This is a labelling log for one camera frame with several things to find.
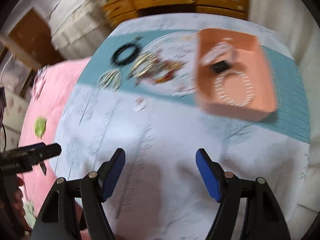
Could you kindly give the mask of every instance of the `wooden desk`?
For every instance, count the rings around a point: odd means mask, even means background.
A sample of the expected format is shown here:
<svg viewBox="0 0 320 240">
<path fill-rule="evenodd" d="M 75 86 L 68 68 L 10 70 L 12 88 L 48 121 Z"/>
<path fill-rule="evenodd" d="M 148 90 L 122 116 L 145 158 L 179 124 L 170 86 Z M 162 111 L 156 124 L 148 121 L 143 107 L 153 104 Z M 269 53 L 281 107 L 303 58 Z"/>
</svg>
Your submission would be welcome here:
<svg viewBox="0 0 320 240">
<path fill-rule="evenodd" d="M 249 0 L 113 0 L 103 6 L 113 27 L 141 16 L 173 12 L 198 12 L 248 19 Z"/>
</svg>

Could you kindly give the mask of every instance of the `pink bedsheet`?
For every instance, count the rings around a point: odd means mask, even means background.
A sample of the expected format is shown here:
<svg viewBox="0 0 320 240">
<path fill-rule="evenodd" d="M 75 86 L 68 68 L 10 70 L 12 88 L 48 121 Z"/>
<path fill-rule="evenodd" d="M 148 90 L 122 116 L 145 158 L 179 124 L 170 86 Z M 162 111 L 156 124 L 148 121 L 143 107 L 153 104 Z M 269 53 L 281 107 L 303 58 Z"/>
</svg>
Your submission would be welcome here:
<svg viewBox="0 0 320 240">
<path fill-rule="evenodd" d="M 19 146 L 26 146 L 41 141 L 46 144 L 54 142 L 61 113 L 74 85 L 89 60 L 90 58 L 65 61 L 48 68 L 40 97 L 35 102 L 31 102 L 28 107 L 23 122 Z M 34 122 L 39 116 L 47 119 L 46 131 L 42 139 L 36 137 L 33 128 Z M 52 184 L 56 180 L 54 171 L 50 168 L 48 161 L 46 161 L 46 166 L 46 176 L 44 176 L 38 165 L 33 168 L 32 172 L 23 174 L 26 185 L 26 197 L 33 201 L 36 214 L 39 213 Z M 83 240 L 89 239 L 86 232 L 82 235 Z"/>
</svg>

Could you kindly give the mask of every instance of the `black ring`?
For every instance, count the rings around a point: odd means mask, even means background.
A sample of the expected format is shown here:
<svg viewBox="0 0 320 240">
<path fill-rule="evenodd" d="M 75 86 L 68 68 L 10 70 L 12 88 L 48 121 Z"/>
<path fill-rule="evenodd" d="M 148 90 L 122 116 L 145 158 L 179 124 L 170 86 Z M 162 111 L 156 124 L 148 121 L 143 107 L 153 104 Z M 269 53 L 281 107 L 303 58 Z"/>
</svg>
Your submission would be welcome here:
<svg viewBox="0 0 320 240">
<path fill-rule="evenodd" d="M 118 65 L 118 66 L 124 66 L 127 65 L 129 63 L 132 63 L 139 55 L 139 53 L 141 52 L 141 47 L 137 44 L 136 41 L 132 41 L 129 43 L 126 43 L 124 45 L 122 45 L 119 49 L 117 49 L 111 57 L 111 64 L 114 65 Z M 123 60 L 119 60 L 118 61 L 118 57 L 120 56 L 120 54 L 122 52 L 124 52 L 126 49 L 134 47 L 133 52 L 126 58 L 124 58 Z"/>
</svg>

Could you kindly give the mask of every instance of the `white beaded bracelet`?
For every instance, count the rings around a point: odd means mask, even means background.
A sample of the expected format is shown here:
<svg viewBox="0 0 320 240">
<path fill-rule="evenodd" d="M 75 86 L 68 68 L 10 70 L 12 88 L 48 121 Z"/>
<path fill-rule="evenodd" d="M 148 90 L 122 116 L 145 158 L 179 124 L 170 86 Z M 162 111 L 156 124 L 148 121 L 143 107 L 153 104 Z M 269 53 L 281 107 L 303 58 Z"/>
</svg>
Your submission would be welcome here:
<svg viewBox="0 0 320 240">
<path fill-rule="evenodd" d="M 227 75 L 238 75 L 243 79 L 244 85 L 246 86 L 245 89 L 246 89 L 246 93 L 247 93 L 246 99 L 243 102 L 238 103 L 238 102 L 236 102 L 236 100 L 233 100 L 232 98 L 230 98 L 226 94 L 224 87 L 223 87 L 223 84 L 224 84 L 223 81 L 225 80 L 225 77 Z M 254 97 L 253 86 L 250 83 L 248 76 L 244 72 L 237 71 L 234 69 L 226 70 L 226 71 L 220 73 L 219 75 L 217 75 L 216 81 L 214 83 L 214 90 L 217 93 L 217 95 L 219 96 L 219 98 L 223 99 L 223 101 L 226 101 L 226 103 L 230 104 L 231 106 L 245 106 L 248 103 L 250 103 Z"/>
</svg>

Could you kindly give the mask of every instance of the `silver rivet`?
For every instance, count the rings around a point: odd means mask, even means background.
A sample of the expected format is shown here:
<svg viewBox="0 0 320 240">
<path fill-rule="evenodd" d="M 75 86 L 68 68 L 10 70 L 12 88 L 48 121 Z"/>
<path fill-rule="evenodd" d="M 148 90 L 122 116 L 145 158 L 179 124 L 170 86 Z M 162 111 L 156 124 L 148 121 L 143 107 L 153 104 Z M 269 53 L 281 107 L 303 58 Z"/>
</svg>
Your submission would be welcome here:
<svg viewBox="0 0 320 240">
<path fill-rule="evenodd" d="M 260 184 L 265 184 L 266 180 L 264 178 L 258 178 L 257 181 L 260 183 Z"/>
<path fill-rule="evenodd" d="M 233 178 L 233 173 L 230 172 L 230 171 L 227 171 L 227 172 L 224 173 L 224 176 L 225 176 L 226 178 L 228 178 L 228 179 L 231 179 L 231 178 Z"/>
<path fill-rule="evenodd" d="M 90 179 L 92 179 L 92 178 L 97 177 L 98 173 L 96 171 L 91 171 L 88 176 L 89 176 Z"/>
<path fill-rule="evenodd" d="M 64 178 L 63 177 L 57 178 L 56 181 L 58 184 L 62 184 L 62 183 L 64 183 Z"/>
</svg>

